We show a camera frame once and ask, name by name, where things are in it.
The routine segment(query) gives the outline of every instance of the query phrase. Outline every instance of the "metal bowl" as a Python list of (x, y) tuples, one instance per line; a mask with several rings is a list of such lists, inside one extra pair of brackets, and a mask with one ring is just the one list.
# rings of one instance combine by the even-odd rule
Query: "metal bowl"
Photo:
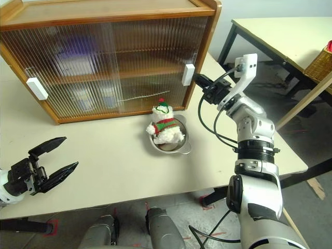
[(185, 135), (184, 139), (175, 144), (155, 144), (154, 143), (154, 136), (149, 135), (150, 142), (152, 146), (163, 153), (171, 154), (171, 153), (181, 153), (181, 154), (188, 154), (191, 152), (191, 144), (189, 143), (188, 131), (185, 126), (186, 118), (182, 115), (175, 115), (174, 116), (175, 122), (179, 125), (182, 134)]

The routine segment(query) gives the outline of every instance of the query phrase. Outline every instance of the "gray floor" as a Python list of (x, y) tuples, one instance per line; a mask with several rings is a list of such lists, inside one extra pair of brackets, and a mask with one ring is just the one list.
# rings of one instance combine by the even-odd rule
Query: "gray floor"
[[(276, 88), (283, 84), (284, 71), (276, 66), (260, 63), (258, 75), (248, 90), (248, 95), (255, 95), (272, 120), (280, 118), (292, 106), (285, 103), (282, 94), (287, 89)], [(295, 96), (300, 100), (307, 91)], [(315, 105), (317, 111), (309, 118), (296, 117), (282, 131), (281, 135), (293, 150), (307, 163), (313, 166), (332, 157), (332, 108), (325, 103)], [(306, 183), (300, 183), (283, 190), (284, 206), (303, 234), (310, 248), (330, 248), (332, 244), (332, 173), (317, 177), (324, 188), (326, 198), (322, 201)], [(145, 228), (145, 214), (148, 207), (165, 208), (178, 226), (185, 239), (187, 248), (199, 248), (190, 234), (188, 225), (208, 232), (226, 212), (225, 201), (216, 202), (210, 209), (204, 210), (198, 203), (200, 196), (212, 190), (194, 193), (149, 198), (95, 209), (63, 212), (31, 217), (30, 220), (45, 222), (57, 220), (59, 228), (55, 236), (41, 234), (1, 232), (0, 248), (42, 249), (42, 248), (77, 248), (84, 232), (103, 214), (116, 214), (120, 219), (121, 231), (119, 244), (151, 248), (150, 238)], [(239, 223), (234, 214), (216, 230), (216, 236), (229, 239), (239, 238)], [(221, 244), (210, 241), (207, 248), (241, 248), (239, 244)]]

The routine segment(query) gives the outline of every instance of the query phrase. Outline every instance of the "snowman plush toy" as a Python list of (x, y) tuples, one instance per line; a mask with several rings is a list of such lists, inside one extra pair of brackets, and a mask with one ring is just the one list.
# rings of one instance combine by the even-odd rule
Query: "snowman plush toy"
[(185, 137), (176, 123), (173, 108), (164, 99), (160, 99), (159, 105), (152, 108), (152, 122), (146, 132), (154, 136), (155, 144), (179, 143)]

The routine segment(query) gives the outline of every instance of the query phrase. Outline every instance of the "wicker basket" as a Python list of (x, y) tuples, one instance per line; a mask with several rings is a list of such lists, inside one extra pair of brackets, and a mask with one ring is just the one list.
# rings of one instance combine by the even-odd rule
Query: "wicker basket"
[[(316, 81), (321, 81), (332, 71), (332, 52), (327, 51), (326, 48), (320, 52), (305, 70), (305, 75)], [(332, 94), (332, 85), (326, 90)]]

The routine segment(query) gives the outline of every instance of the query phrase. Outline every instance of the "white wall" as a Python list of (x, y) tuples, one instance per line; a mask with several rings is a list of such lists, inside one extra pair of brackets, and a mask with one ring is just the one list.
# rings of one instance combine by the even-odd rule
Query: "white wall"
[[(217, 60), (231, 27), (231, 19), (262, 17), (332, 17), (332, 0), (220, 0), (222, 13), (211, 41), (210, 54)], [(245, 53), (258, 52), (260, 61), (269, 58), (237, 36), (226, 62)]]

